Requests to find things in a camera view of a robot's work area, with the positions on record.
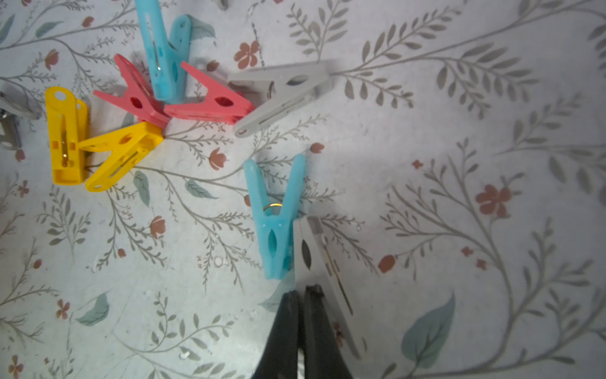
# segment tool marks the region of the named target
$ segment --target gray clothespin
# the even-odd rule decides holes
[[[19,104],[15,104],[0,92],[0,146],[7,150],[17,150],[21,147],[19,135],[15,127],[15,116],[37,119],[38,115]]]
[[[333,322],[336,338],[344,338],[358,359],[368,356],[364,329],[359,324],[361,308],[347,286],[347,272],[339,263],[342,254],[329,252],[328,239],[318,217],[305,216],[293,221],[296,290],[302,298],[308,287],[320,286],[324,308]]]
[[[268,68],[231,74],[229,85],[244,94],[259,93],[266,102],[234,125],[237,137],[248,137],[332,89],[323,64]]]

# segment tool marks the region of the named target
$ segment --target plastic clothespin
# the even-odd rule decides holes
[[[15,127],[15,116],[37,119],[38,115],[19,104],[7,99],[0,92],[0,146],[7,150],[17,150],[21,147],[19,134]]]
[[[86,189],[91,192],[108,190],[163,140],[162,129],[149,122],[140,122],[80,142],[78,147],[89,152],[112,151],[86,181]]]
[[[227,77],[230,87],[261,93],[268,100],[234,126],[237,137],[248,137],[332,89],[323,64],[239,72]]]
[[[88,135],[88,107],[62,87],[49,88],[44,98],[53,182],[75,186],[86,179],[84,152],[78,144]]]
[[[352,354],[358,359],[367,357],[368,344],[358,322],[361,308],[346,283],[342,254],[329,252],[322,222],[315,216],[296,219],[293,222],[293,238],[295,282],[300,298],[303,299],[308,287],[321,286],[324,307],[336,320],[338,332],[347,341]]]
[[[153,90],[143,76],[139,73],[135,65],[129,62],[125,57],[116,54],[114,57],[120,74],[128,86],[124,96],[117,97],[108,95],[101,91],[94,91],[95,96],[132,113],[139,121],[147,121],[161,128],[165,128],[170,121],[170,116],[164,114],[162,102],[154,99]]]
[[[217,121],[233,125],[255,109],[241,95],[221,85],[186,62],[181,67],[208,89],[204,102],[178,104],[164,107],[164,112],[174,118],[196,121]]]
[[[270,203],[261,171],[255,161],[248,159],[244,162],[244,174],[265,277],[282,279],[292,263],[293,220],[299,213],[305,177],[305,156],[298,154],[293,160],[282,204]],[[272,207],[281,207],[280,213],[272,214]]]
[[[135,6],[156,99],[179,104],[185,96],[181,62],[189,58],[191,20],[187,15],[177,17],[167,38],[158,0],[135,0]]]

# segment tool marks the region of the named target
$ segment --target floral wallpaper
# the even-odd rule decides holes
[[[356,378],[604,376],[603,2],[160,3],[216,78],[322,61],[334,89],[247,139],[172,120],[105,193],[55,186],[44,91],[93,136],[134,123],[92,91],[121,91],[116,53],[147,74],[135,4],[0,0],[2,91],[42,114],[0,150],[2,377],[250,377],[294,283],[264,279],[242,163],[280,201],[301,152],[368,336],[358,361],[335,328]]]

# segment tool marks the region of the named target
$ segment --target red clothespin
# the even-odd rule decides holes
[[[208,89],[204,102],[174,104],[164,107],[164,113],[179,119],[218,121],[233,125],[255,109],[255,106],[238,93],[230,90],[185,61],[181,67]]]
[[[125,57],[116,54],[114,60],[128,86],[124,96],[120,98],[101,91],[94,91],[95,96],[134,114],[139,121],[147,121],[160,128],[165,128],[170,121],[170,116],[162,111],[163,104],[153,97],[150,85],[147,84],[135,65]]]

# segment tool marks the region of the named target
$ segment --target red flower print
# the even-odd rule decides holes
[[[21,198],[30,193],[30,189],[27,188],[27,180],[23,180],[23,184],[17,188],[17,191],[19,191],[19,197]]]
[[[15,153],[15,159],[17,159],[17,162],[21,162],[25,159],[25,153],[23,152],[23,150],[17,150],[17,152]]]
[[[505,204],[507,201],[510,201],[512,198],[511,190],[507,187],[504,187],[499,192],[495,186],[491,184],[484,187],[484,191],[476,196],[476,201],[480,206],[480,212],[484,215],[491,215],[496,210],[497,217],[505,217],[507,216],[507,208]]]
[[[54,66],[59,62],[59,52],[55,49],[48,52],[46,58],[44,58],[44,64],[47,70],[50,71],[50,66]]]
[[[13,378],[19,379],[19,373],[23,371],[23,363],[17,364],[19,358],[13,355],[13,364],[8,367],[8,373],[13,374]]]
[[[89,26],[90,26],[90,24],[92,24],[92,23],[93,23],[93,21],[94,21],[94,20],[95,20],[95,18],[94,18],[94,17],[92,17],[92,16],[88,16],[88,17],[86,17],[86,18],[84,19],[84,21],[82,21],[82,26],[83,26],[83,27],[85,27],[85,28],[87,28],[87,27],[89,27]]]
[[[393,255],[386,255],[381,259],[381,262],[379,262],[378,266],[379,270],[381,270],[382,273],[386,273],[391,270],[395,264],[396,257],[394,257]]]
[[[476,267],[479,269],[482,269],[484,271],[486,271],[486,261],[485,260],[478,260],[478,262],[476,263]]]
[[[153,238],[158,239],[158,235],[166,232],[166,225],[164,224],[165,222],[166,221],[162,218],[162,216],[154,217],[150,224],[150,231]]]
[[[67,319],[67,311],[70,310],[70,303],[66,303],[63,305],[63,299],[57,301],[57,305],[59,306],[59,310],[56,313],[57,318],[62,317],[63,320]]]
[[[210,161],[210,167],[215,170],[219,170],[220,168],[222,168],[225,164],[225,160],[225,154],[219,153],[218,147],[214,149],[212,153],[210,153],[210,157],[208,158],[208,161]]]
[[[319,142],[314,143],[310,147],[310,151],[314,154],[320,154],[322,152],[322,150],[324,150],[324,145],[322,145]]]
[[[240,51],[238,51],[234,56],[233,60],[238,62],[238,68],[244,70],[248,63],[250,63],[250,67],[254,67],[257,65],[257,57],[255,54],[259,51],[259,43],[254,41],[250,46],[246,42],[242,42],[240,44]]]
[[[208,72],[215,71],[218,68],[219,68],[219,63],[217,61],[215,61],[214,59],[212,61],[206,63],[206,71],[208,71]]]
[[[471,254],[473,254],[473,250],[471,250],[469,248],[469,246],[465,246],[463,249],[461,249],[461,252],[463,253],[463,255],[465,255],[466,257],[469,257]]]

